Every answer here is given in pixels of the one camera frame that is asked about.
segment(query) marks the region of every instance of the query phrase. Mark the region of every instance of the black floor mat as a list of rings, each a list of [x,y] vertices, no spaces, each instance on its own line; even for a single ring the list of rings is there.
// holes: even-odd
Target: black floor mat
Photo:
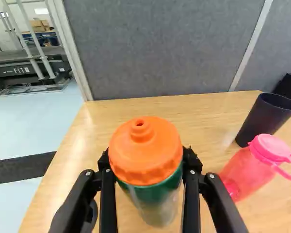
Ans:
[[[56,151],[0,160],[0,183],[44,176]]]

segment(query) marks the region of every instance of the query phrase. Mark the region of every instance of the gray cubicle wall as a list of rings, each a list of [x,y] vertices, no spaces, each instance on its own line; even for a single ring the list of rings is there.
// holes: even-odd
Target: gray cubicle wall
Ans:
[[[272,91],[291,73],[291,0],[274,0],[235,90]]]
[[[264,0],[64,0],[94,99],[228,91]]]

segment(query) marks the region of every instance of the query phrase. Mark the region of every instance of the treadmill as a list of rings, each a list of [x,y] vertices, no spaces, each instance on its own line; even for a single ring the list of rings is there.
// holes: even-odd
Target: treadmill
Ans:
[[[55,74],[51,79],[40,60],[37,48],[29,48],[36,60],[44,79],[39,79],[25,50],[0,52],[0,90],[12,85],[50,85],[70,78],[71,67],[65,50],[61,46],[41,47]]]

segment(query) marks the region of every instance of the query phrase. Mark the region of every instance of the white floor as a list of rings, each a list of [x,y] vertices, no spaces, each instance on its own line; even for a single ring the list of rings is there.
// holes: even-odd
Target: white floor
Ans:
[[[0,96],[0,160],[57,150],[83,103],[75,82],[62,92]],[[0,184],[0,233],[16,233],[41,178]]]

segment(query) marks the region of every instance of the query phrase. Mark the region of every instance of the orange bottle cap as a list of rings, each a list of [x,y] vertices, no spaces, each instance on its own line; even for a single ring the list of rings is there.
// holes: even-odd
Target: orange bottle cap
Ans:
[[[173,124],[143,116],[121,125],[109,142],[109,161],[122,181],[149,186],[170,176],[182,160],[182,143]]]

